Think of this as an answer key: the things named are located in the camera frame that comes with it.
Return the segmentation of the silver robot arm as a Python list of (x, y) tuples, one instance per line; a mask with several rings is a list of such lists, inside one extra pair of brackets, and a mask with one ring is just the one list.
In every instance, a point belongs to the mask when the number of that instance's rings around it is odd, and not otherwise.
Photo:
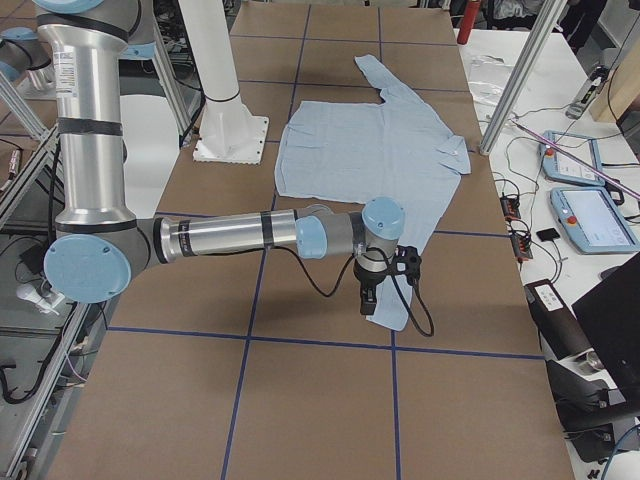
[(313, 206), (195, 221), (138, 218), (125, 201), (119, 61), (151, 37), (152, 4), (40, 1), (36, 13), (53, 53), (65, 184), (44, 271), (67, 298), (107, 301), (145, 269), (182, 257), (282, 249), (302, 261), (346, 255), (360, 283), (360, 311), (370, 315), (377, 286), (408, 270), (416, 252), (399, 245), (405, 215), (387, 197), (352, 213)]

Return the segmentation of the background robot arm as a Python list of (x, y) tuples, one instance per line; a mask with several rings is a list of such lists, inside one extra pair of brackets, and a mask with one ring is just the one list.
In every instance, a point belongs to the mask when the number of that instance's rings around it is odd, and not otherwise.
[(26, 74), (37, 91), (55, 87), (51, 56), (38, 35), (27, 27), (13, 27), (1, 32), (1, 73), (10, 82)]

